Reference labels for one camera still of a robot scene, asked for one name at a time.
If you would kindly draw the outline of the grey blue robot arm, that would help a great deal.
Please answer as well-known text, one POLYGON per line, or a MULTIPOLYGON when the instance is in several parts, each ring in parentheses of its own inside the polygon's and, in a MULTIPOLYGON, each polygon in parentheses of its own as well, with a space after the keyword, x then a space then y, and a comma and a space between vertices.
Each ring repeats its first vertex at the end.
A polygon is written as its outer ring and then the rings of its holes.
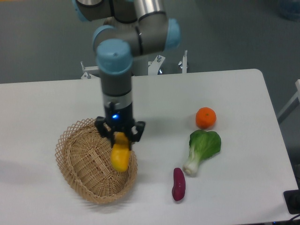
POLYGON ((117 142, 115 133, 123 133, 131 148, 145 128, 144 121, 133 117, 134 58, 178 47, 180 26, 167 17, 161 0, 75 0, 73 6, 82 21, 112 18, 120 23, 102 25, 93 34, 105 110, 95 127, 111 144, 117 142))

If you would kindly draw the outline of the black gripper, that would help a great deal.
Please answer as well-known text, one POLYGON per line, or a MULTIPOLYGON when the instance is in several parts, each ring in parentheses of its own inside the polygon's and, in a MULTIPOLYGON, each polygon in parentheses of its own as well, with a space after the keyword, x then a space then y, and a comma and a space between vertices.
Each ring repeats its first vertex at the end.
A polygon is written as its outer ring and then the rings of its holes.
POLYGON ((115 144, 114 132, 124 133, 128 138, 129 150, 135 142, 139 142, 144 129, 145 121, 135 121, 133 119, 133 104, 117 109, 114 103, 104 106, 105 117, 98 116, 94 126, 102 138, 107 138, 111 146, 115 144))

